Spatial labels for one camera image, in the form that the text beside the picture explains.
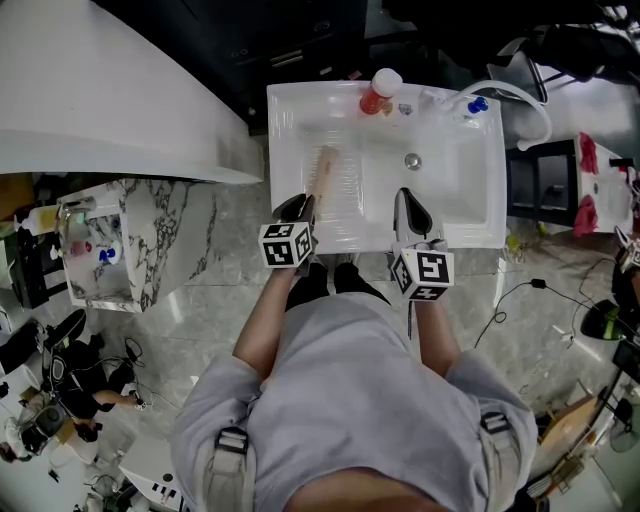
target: person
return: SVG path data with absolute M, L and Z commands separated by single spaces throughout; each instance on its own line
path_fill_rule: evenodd
M 255 453 L 258 511 L 504 510 L 525 484 L 530 409 L 477 351 L 460 350 L 441 302 L 414 303 L 414 359 L 354 263 L 340 259 L 336 295 L 317 262 L 291 290 L 295 269 L 274 270 L 232 355 L 214 357 L 191 391 L 170 444 L 198 510 L 217 499 L 213 458 L 231 426 Z
M 53 388 L 71 416 L 78 436 L 88 443 L 97 441 L 102 429 L 94 420 L 98 411 L 109 412 L 116 404 L 138 408 L 145 405 L 136 393 L 121 394 L 125 385 L 135 380 L 135 361 L 108 358 L 121 362 L 107 379 L 100 358 L 103 346 L 102 337 L 95 335 L 88 344 L 72 342 L 56 356 L 62 359 L 65 371 L 59 382 L 53 382 Z
M 43 391 L 36 393 L 20 412 L 18 419 L 9 418 L 5 423 L 5 439 L 0 443 L 0 458 L 3 461 L 12 463 L 17 461 L 27 462 L 31 460 L 29 453 L 22 439 L 22 427 L 35 418 L 42 409 L 49 404 L 49 395 Z

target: faucet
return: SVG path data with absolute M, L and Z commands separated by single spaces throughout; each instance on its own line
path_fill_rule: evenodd
M 70 245 L 69 240 L 69 219 L 74 213 L 86 213 L 96 209 L 96 200 L 93 197 L 85 197 L 78 201 L 62 203 L 56 215 L 55 232 L 62 236 L 61 244 L 63 250 Z
M 469 94 L 473 94 L 474 92 L 479 91 L 480 89 L 503 89 L 508 91 L 516 96 L 519 96 L 524 101 L 526 101 L 529 105 L 531 105 L 534 109 L 538 111 L 538 113 L 542 116 L 545 126 L 545 134 L 538 139 L 520 139 L 518 141 L 518 149 L 520 151 L 526 151 L 531 146 L 536 146 L 538 144 L 544 144 L 551 138 L 551 119 L 549 118 L 549 114 L 547 114 L 546 110 L 542 108 L 540 103 L 536 101 L 536 99 L 531 96 L 529 93 L 523 91 L 519 87 L 508 84 L 506 82 L 500 82 L 499 80 L 482 80 L 477 82 L 469 87 L 462 89 L 460 92 L 454 94 L 449 98 L 435 98 L 436 104 L 440 105 L 440 108 L 443 110 L 451 110 L 454 105 L 456 105 L 459 101 L 464 99 L 465 96 Z

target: black cabinet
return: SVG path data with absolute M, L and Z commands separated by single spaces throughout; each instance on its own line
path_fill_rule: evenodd
M 358 69 L 367 0 L 94 0 L 242 117 L 267 124 L 266 87 Z
M 507 215 L 573 226 L 579 175 L 573 140 L 509 149 L 506 157 Z

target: white hose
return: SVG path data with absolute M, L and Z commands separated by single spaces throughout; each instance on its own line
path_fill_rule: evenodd
M 506 82 L 500 82 L 499 80 L 482 80 L 477 82 L 469 87 L 462 89 L 460 92 L 454 94 L 450 98 L 448 98 L 443 104 L 442 108 L 445 110 L 451 110 L 453 106 L 458 103 L 465 96 L 469 96 L 470 94 L 474 94 L 475 92 L 481 89 L 503 89 L 508 91 L 516 96 L 519 96 L 524 101 L 526 101 L 529 105 L 531 105 L 536 111 L 542 116 L 544 120 L 545 126 L 545 134 L 538 139 L 520 139 L 518 141 L 518 149 L 520 151 L 526 151 L 531 146 L 537 146 L 538 144 L 544 144 L 551 138 L 551 119 L 549 118 L 549 114 L 547 111 L 542 108 L 542 105 L 536 101 L 536 99 L 531 96 L 528 92 L 523 91 L 519 87 L 515 85 L 508 84 Z

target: sink drain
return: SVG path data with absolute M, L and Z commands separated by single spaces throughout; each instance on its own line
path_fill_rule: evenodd
M 406 165 L 410 171 L 417 171 L 422 167 L 422 158 L 420 158 L 420 155 L 417 153 L 409 153 L 404 157 L 404 165 Z

